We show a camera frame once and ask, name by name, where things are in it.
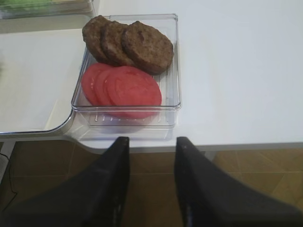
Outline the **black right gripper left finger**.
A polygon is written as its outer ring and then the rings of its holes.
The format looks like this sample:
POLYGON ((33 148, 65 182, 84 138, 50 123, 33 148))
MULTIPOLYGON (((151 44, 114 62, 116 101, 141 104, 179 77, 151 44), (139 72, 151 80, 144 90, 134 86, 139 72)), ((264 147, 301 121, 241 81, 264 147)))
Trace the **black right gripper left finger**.
POLYGON ((2 227, 119 227, 130 179, 129 138, 59 186, 0 215, 2 227))

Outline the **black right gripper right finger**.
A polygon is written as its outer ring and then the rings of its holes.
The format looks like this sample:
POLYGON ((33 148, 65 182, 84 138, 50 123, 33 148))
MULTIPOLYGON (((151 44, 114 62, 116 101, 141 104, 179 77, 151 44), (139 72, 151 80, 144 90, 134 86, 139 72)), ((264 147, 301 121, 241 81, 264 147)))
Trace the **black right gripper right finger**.
POLYGON ((185 227, 301 227, 293 205, 253 190, 209 161, 186 137, 178 137, 174 164, 185 227))

